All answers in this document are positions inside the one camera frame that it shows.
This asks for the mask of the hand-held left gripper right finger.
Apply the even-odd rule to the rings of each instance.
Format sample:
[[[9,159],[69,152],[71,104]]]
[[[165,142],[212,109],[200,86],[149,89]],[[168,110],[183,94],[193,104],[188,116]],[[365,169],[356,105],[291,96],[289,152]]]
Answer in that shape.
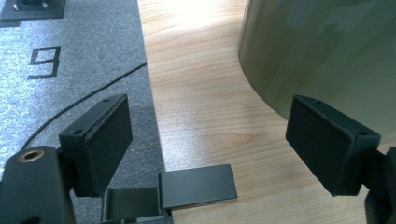
[[[379,145],[379,133],[310,97],[292,99],[286,140],[332,196],[355,196],[364,161]]]

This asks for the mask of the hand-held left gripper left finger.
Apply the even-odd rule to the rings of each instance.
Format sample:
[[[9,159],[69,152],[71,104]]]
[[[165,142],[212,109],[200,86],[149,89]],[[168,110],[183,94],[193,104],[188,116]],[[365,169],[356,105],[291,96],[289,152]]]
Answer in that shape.
[[[64,156],[74,161],[78,197],[102,197],[133,141],[128,96],[100,100],[59,134]]]

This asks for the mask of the green trash bin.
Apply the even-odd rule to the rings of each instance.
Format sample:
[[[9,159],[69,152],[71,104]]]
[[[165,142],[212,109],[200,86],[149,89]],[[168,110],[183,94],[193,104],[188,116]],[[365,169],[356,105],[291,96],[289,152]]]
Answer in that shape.
[[[238,57],[281,117],[300,94],[396,142],[396,0],[247,0]]]

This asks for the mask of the black stand base plate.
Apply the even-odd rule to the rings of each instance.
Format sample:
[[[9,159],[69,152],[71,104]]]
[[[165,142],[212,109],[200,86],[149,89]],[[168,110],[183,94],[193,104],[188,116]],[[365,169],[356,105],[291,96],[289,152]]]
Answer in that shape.
[[[0,21],[61,19],[66,0],[5,0]]]

